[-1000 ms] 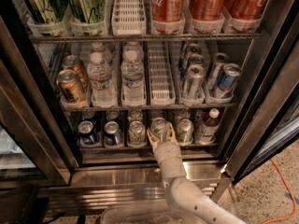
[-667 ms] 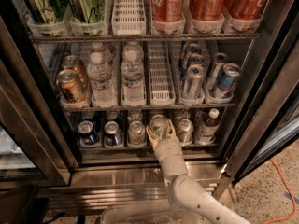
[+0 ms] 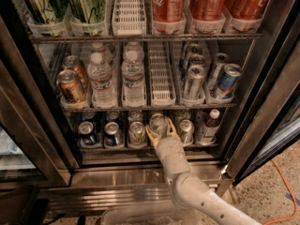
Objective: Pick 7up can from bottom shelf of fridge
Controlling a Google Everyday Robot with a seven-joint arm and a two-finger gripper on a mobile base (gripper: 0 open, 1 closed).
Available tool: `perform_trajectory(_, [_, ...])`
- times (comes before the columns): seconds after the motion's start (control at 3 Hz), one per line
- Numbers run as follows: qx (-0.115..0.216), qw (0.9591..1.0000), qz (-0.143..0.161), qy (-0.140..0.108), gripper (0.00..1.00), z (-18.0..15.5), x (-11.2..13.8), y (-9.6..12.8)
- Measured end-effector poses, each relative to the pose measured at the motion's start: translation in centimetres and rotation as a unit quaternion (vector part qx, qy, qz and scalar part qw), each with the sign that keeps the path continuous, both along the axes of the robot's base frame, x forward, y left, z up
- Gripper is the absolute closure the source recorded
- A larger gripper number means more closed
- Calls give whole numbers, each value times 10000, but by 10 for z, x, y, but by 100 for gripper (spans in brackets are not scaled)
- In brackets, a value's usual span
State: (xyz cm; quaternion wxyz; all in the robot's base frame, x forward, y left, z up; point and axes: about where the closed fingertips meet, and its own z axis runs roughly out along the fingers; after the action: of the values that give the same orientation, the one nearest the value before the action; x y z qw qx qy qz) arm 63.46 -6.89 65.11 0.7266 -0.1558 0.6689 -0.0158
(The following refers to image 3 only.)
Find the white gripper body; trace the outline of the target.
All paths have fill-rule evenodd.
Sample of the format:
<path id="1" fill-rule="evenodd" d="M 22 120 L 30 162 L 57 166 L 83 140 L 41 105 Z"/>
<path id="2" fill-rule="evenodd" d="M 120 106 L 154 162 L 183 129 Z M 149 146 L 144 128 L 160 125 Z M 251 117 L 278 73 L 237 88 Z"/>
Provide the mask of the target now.
<path id="1" fill-rule="evenodd" d="M 186 173 L 190 171 L 180 139 L 173 137 L 163 138 L 157 144 L 156 154 L 165 173 Z"/>

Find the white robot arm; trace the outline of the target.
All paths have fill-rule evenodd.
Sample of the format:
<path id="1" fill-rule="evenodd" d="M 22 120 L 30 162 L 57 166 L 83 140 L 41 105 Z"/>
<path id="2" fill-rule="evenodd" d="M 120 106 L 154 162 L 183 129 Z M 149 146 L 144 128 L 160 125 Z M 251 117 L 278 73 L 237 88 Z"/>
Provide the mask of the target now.
<path id="1" fill-rule="evenodd" d="M 201 178 L 191 172 L 175 126 L 169 117 L 166 120 L 168 121 L 166 137 L 156 134 L 149 125 L 145 130 L 163 166 L 172 203 L 182 210 L 189 208 L 198 210 L 218 225 L 262 225 L 224 201 Z"/>

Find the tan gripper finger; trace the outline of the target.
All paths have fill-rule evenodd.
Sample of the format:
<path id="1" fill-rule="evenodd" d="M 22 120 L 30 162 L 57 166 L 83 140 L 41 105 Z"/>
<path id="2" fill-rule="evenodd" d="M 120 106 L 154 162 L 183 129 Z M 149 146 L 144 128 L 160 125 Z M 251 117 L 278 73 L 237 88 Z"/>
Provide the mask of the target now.
<path id="1" fill-rule="evenodd" d="M 161 137 L 156 134 L 155 131 L 153 131 L 149 126 L 146 126 L 145 127 L 145 130 L 146 130 L 146 133 L 151 141 L 151 144 L 154 148 L 156 148 L 158 146 L 158 143 L 160 142 L 161 140 Z"/>
<path id="2" fill-rule="evenodd" d="M 173 124 L 173 121 L 169 117 L 167 117 L 166 120 L 167 120 L 167 136 L 178 139 L 179 136 L 176 132 L 176 128 Z"/>

